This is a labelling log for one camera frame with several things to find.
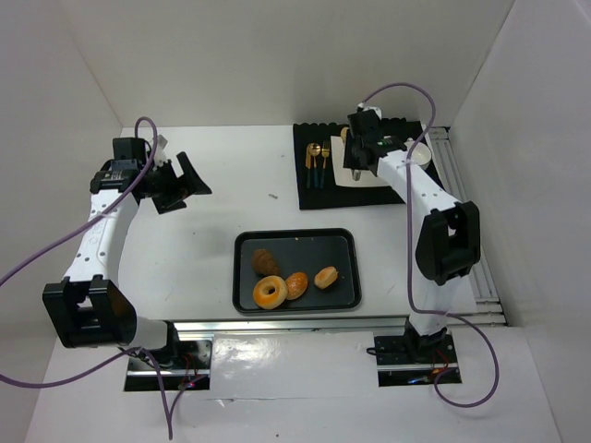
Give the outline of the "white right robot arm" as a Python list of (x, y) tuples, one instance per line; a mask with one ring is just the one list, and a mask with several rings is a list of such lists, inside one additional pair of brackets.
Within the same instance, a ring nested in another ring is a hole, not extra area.
[(380, 111), (364, 104), (348, 117), (344, 163), (367, 169), (389, 185), (407, 210), (407, 294), (411, 314), (403, 349), (421, 361), (447, 332), (453, 300), (480, 260), (477, 206), (447, 193), (426, 172), (429, 147), (385, 132)]

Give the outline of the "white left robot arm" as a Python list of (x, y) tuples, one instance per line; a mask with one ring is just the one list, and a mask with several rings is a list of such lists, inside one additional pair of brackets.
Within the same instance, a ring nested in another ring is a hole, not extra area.
[(150, 199), (165, 214), (186, 207), (186, 199), (209, 195), (184, 152), (175, 174), (164, 155), (166, 141), (151, 150), (143, 138), (116, 138), (114, 157), (90, 182), (90, 221), (78, 252), (57, 283), (45, 285), (42, 301), (57, 336), (67, 348), (143, 348), (170, 365), (181, 351), (178, 332), (167, 320), (141, 317), (118, 287), (124, 244), (139, 203)]

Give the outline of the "metal tongs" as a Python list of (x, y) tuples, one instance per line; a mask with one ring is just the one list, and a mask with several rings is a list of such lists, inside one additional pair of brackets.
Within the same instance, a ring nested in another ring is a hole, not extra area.
[(348, 126), (345, 126), (341, 130), (341, 139), (344, 145), (343, 168), (345, 170), (349, 170), (352, 179), (355, 182), (357, 182), (360, 180), (361, 171), (357, 169), (358, 161), (353, 154), (353, 147), (355, 145), (355, 141), (350, 133), (350, 129)]

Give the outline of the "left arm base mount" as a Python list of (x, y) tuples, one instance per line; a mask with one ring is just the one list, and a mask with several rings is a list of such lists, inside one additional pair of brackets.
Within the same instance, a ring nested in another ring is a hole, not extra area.
[[(181, 341), (178, 355), (159, 363), (166, 391), (209, 390), (211, 386), (212, 339)], [(132, 354), (127, 361), (125, 392), (158, 391), (159, 382), (151, 360)]]

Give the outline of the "small round bread roll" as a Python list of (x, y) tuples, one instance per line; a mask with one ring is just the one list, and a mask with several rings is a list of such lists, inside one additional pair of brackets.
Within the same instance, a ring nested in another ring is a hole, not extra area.
[(334, 266), (321, 269), (314, 277), (314, 284), (321, 290), (327, 289), (334, 284), (339, 277), (339, 272)]

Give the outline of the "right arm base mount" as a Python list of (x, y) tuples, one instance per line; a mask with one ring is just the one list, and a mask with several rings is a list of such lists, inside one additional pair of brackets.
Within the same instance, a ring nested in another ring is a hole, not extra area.
[(412, 356), (402, 336), (375, 336), (366, 353), (375, 358), (381, 388), (460, 384), (462, 376), (451, 334), (443, 342)]

